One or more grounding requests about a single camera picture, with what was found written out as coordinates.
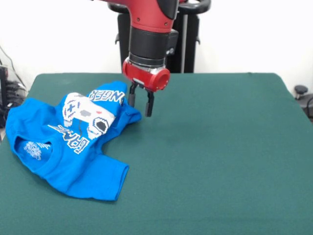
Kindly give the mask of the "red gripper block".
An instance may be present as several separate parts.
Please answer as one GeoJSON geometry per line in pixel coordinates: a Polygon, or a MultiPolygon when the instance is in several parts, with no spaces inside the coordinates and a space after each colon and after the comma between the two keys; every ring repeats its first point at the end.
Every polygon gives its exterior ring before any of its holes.
{"type": "Polygon", "coordinates": [[[126,58],[122,65],[122,72],[129,80],[134,82],[131,84],[129,91],[130,106],[135,106],[136,83],[149,90],[147,91],[148,101],[146,103],[145,116],[151,117],[154,106],[154,92],[163,90],[168,85],[170,71],[165,66],[158,68],[141,67],[130,62],[129,58],[126,58]]]}

